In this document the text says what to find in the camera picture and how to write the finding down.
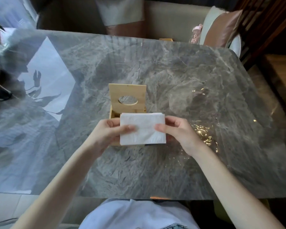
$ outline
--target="forearm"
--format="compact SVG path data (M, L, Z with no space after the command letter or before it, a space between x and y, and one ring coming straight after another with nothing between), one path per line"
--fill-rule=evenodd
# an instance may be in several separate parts
M193 157L236 228L284 228L228 171L209 147L203 146Z
M83 148L76 150L13 229L57 228L95 159Z

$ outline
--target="oval opening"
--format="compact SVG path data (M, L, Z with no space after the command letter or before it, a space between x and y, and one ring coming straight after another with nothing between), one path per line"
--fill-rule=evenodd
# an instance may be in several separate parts
M121 96L119 102L125 105L134 105L138 103L138 99L133 96Z

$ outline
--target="brown leather pillow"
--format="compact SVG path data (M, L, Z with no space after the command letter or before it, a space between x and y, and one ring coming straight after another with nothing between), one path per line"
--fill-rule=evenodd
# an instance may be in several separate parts
M208 33L203 45L211 47L229 47L240 22L242 10L226 12L219 15Z
M95 0L107 34L146 38L144 0Z

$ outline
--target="napkin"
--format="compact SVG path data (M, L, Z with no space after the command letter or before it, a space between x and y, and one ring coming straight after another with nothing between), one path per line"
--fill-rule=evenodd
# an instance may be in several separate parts
M154 129L155 124L165 124L162 113L122 113L120 125L135 125L137 130L120 136L121 145L165 144L166 135Z

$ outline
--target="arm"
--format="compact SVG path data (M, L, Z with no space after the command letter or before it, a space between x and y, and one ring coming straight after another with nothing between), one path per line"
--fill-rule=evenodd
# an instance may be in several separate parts
M119 119L101 120L12 229L57 228L93 162L119 135L135 130Z
M186 119L168 116L166 124L156 125L155 129L176 138L197 161L236 228L284 228L199 139Z

